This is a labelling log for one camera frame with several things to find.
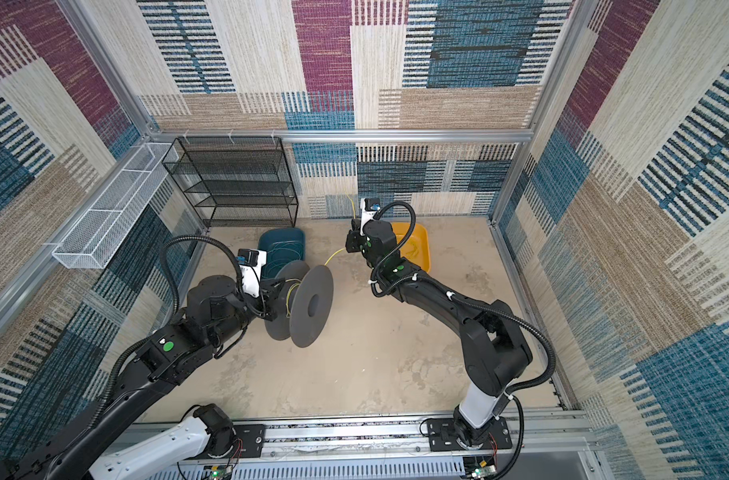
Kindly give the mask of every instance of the black mesh shelf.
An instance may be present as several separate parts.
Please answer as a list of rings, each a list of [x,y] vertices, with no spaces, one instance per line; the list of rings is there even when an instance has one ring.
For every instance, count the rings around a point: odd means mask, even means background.
[[[295,226],[298,199],[282,141],[178,138],[164,162],[207,226]]]

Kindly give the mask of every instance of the black mounting plate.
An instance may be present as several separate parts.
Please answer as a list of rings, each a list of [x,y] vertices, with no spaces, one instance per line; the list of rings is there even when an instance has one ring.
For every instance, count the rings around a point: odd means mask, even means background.
[[[235,425],[236,437],[242,439],[242,457],[241,458],[260,458],[263,451],[263,442],[265,433],[265,425],[262,423],[252,423],[248,425]],[[195,460],[214,460],[206,453],[200,453]]]
[[[455,433],[452,417],[429,418],[426,421],[426,426],[428,427],[428,445],[431,447],[432,452],[474,451],[466,450],[458,443],[458,435]],[[508,433],[508,424],[506,424],[505,418],[501,417],[500,420],[493,421],[487,432],[495,438],[499,450],[511,448],[511,435]],[[493,448],[493,442],[488,436],[480,449],[492,450]]]

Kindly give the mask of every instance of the blue bin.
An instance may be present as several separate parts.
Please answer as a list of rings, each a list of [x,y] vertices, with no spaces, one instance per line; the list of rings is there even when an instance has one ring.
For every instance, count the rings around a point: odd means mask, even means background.
[[[266,252],[261,278],[274,278],[293,260],[305,260],[306,235],[299,228],[275,228],[261,235],[258,250]]]

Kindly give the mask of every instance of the wire rack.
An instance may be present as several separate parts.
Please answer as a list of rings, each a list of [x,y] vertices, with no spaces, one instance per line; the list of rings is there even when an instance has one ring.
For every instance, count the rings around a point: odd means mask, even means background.
[[[147,143],[133,155],[52,252],[65,268],[106,268],[167,173],[170,144]]]
[[[295,226],[298,197],[282,140],[178,138],[163,162],[206,226]]]

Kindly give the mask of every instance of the white wire basket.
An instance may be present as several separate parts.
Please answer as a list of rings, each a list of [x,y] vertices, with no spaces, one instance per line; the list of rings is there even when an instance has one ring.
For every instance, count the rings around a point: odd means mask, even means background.
[[[165,161],[177,160],[170,144],[139,148],[52,252],[65,268],[103,269],[162,184]]]

